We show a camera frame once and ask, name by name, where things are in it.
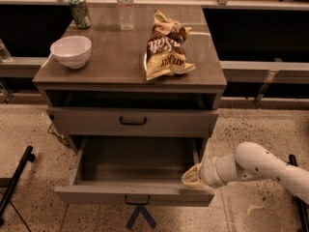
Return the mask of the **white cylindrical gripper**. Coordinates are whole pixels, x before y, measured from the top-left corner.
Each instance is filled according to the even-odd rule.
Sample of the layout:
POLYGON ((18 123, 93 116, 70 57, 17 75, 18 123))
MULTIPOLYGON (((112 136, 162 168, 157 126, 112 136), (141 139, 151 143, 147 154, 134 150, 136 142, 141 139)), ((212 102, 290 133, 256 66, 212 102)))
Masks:
POLYGON ((217 189, 233 182, 236 177, 235 156, 227 155, 204 159, 201 163, 193 165, 183 174, 182 182, 193 189, 202 189, 204 184, 217 189))

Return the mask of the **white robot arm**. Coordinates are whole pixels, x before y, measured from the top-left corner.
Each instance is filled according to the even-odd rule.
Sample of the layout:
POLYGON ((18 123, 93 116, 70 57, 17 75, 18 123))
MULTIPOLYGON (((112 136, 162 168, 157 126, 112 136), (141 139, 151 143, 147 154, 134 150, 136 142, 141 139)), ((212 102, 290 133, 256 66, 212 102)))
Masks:
POLYGON ((182 176, 184 185, 214 189, 232 182, 270 179, 294 196, 309 204, 309 172, 277 158, 263 146, 253 142, 240 143, 233 154, 203 159, 182 176))

